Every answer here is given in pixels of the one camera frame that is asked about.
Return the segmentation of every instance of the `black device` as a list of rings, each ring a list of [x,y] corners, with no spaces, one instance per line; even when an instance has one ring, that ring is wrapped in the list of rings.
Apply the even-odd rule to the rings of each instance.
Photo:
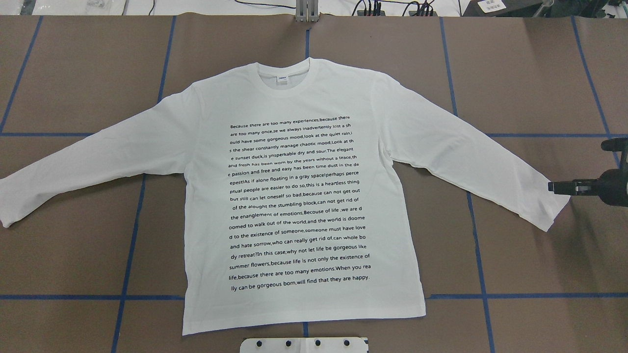
[[[607,205],[628,207],[628,138],[603,141],[602,149],[622,153],[619,169],[609,169],[597,179],[549,182],[548,190],[560,195],[599,196]]]

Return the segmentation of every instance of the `electrical cable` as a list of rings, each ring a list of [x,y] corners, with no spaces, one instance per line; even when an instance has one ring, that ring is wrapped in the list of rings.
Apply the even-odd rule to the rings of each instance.
[[[366,2],[364,0],[360,0],[357,4],[355,4],[354,12],[351,13],[351,16],[355,15],[355,10],[357,10],[357,7],[360,6],[360,3],[364,4],[364,13],[366,13]]]
[[[240,1],[240,0],[234,0],[235,2],[237,2],[238,4],[245,4],[245,5],[262,5],[262,6],[273,6],[276,8],[286,8],[286,9],[293,9],[296,10],[295,6],[288,6],[288,5],[277,5],[277,4],[259,4],[259,3],[245,3],[244,1]]]
[[[406,5],[406,9],[403,10],[402,16],[404,16],[406,14],[406,11],[408,10],[408,7],[411,4],[415,4],[416,7],[417,7],[417,9],[416,9],[417,11],[416,11],[416,14],[414,14],[414,16],[433,16],[433,14],[434,14],[434,7],[431,5],[433,2],[434,2],[434,0],[432,0],[432,2],[430,2],[430,3],[428,3],[427,0],[425,0],[425,2],[423,4],[421,4],[418,1],[407,2],[407,1],[395,1],[395,0],[375,0],[375,8],[373,8],[371,0],[369,0],[369,5],[368,6],[366,6],[366,1],[365,0],[359,0],[355,4],[354,10],[351,13],[351,16],[355,15],[355,12],[357,11],[357,7],[360,6],[360,3],[364,4],[364,16],[381,16],[381,8],[382,8],[382,4],[381,3],[393,3],[393,4]]]
[[[410,1],[410,2],[406,5],[406,8],[405,8],[405,9],[403,9],[403,14],[401,14],[401,17],[403,17],[403,16],[405,16],[405,15],[406,15],[406,11],[408,10],[408,8],[410,7],[410,5],[412,5],[412,4],[415,4],[415,5],[416,5],[416,12],[417,12],[417,13],[419,12],[419,9],[420,9],[420,7],[421,7],[421,4],[419,4],[419,2],[418,2],[418,1]]]

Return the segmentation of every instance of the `blue tape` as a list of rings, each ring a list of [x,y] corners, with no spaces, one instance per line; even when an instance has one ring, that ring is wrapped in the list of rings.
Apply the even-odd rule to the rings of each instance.
[[[31,56],[31,52],[33,51],[33,47],[35,46],[35,40],[37,39],[37,35],[39,34],[39,29],[41,27],[41,22],[43,21],[43,16],[40,16],[37,21],[37,27],[35,27],[35,32],[33,33],[33,37],[31,39],[31,43],[28,46],[28,50],[26,51],[26,56],[24,56],[24,61],[22,62],[22,67],[19,68],[18,79],[15,80],[15,85],[13,86],[13,91],[11,91],[11,97],[9,98],[9,102],[6,105],[6,109],[4,110],[4,115],[2,117],[2,121],[0,121],[0,133],[4,129],[4,125],[6,124],[6,120],[9,117],[9,112],[11,111],[11,106],[13,105],[13,99],[15,99],[15,94],[18,92],[18,87],[20,81],[22,81],[22,75],[24,75],[24,70],[26,68],[26,64],[28,63],[28,59]]]
[[[449,80],[449,94],[452,97],[453,115],[458,116],[458,107],[456,105],[456,95],[453,92],[452,68],[449,65],[449,53],[447,52],[447,39],[445,38],[445,22],[442,17],[440,20],[440,34],[443,40],[443,51],[445,52],[445,66],[447,67],[447,79]]]
[[[1,294],[0,300],[120,300],[120,295]]]
[[[426,300],[464,299],[543,299],[543,298],[628,298],[628,293],[492,293],[492,294],[432,294]]]
[[[0,133],[7,137],[87,137],[94,133]]]
[[[585,74],[587,75],[587,80],[589,82],[589,86],[591,86],[591,92],[593,93],[593,98],[595,99],[595,105],[597,106],[597,110],[600,113],[600,118],[602,118],[602,125],[604,125],[604,131],[606,131],[607,138],[611,138],[609,125],[606,122],[606,117],[604,116],[604,110],[602,110],[602,104],[600,103],[600,98],[597,95],[597,90],[595,90],[595,85],[593,84],[593,78],[591,77],[591,73],[589,72],[587,59],[585,58],[585,53],[582,50],[582,43],[580,43],[580,35],[578,34],[578,25],[576,24],[576,17],[571,17],[571,27],[573,27],[573,34],[576,36],[576,44],[578,45],[578,52],[580,53],[580,59],[582,59],[582,66],[585,69]],[[617,167],[619,168],[620,161],[617,153],[613,153],[613,157],[615,158],[615,162],[617,163]]]
[[[493,341],[493,327],[490,323],[489,301],[486,295],[486,284],[484,282],[484,268],[482,266],[482,255],[480,253],[480,241],[477,237],[475,226],[475,212],[473,210],[473,200],[471,193],[467,192],[467,205],[471,213],[471,223],[473,225],[473,239],[475,241],[475,260],[477,262],[477,272],[480,277],[480,290],[482,291],[482,303],[484,304],[484,318],[486,319],[486,332],[489,335],[489,348],[491,353],[495,353],[495,342]]]
[[[161,83],[159,87],[159,96],[157,103],[163,99],[163,87],[166,85],[166,73],[168,71],[168,62],[170,61],[170,50],[172,48],[172,38],[175,35],[176,16],[172,16],[172,24],[170,24],[170,37],[168,37],[168,49],[166,49],[166,60],[163,62],[163,72],[161,73]]]
[[[310,57],[310,30],[311,28],[308,28],[305,31],[305,58],[309,58]]]
[[[178,295],[127,295],[126,300],[184,300]]]
[[[124,284],[122,285],[122,295],[120,297],[120,306],[118,307],[118,316],[116,320],[116,329],[114,331],[114,339],[111,345],[111,353],[115,353],[117,349],[117,341],[120,337],[120,328],[122,327],[122,315],[124,314],[124,304],[126,301],[126,293],[129,288],[129,277],[131,277],[131,265],[133,263],[133,253],[135,251],[135,242],[138,238],[139,214],[144,204],[144,191],[146,190],[146,174],[142,177],[142,187],[139,191],[138,209],[135,213],[135,223],[133,224],[133,236],[131,236],[131,246],[129,247],[129,257],[126,261],[126,271],[124,273]]]

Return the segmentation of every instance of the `white t-shirt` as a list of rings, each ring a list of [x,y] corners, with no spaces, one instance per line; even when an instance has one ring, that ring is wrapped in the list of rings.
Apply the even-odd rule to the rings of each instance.
[[[183,173],[183,334],[281,322],[425,315],[393,161],[546,231],[569,197],[391,77],[309,58],[253,63],[0,180],[0,220],[56,194]]]

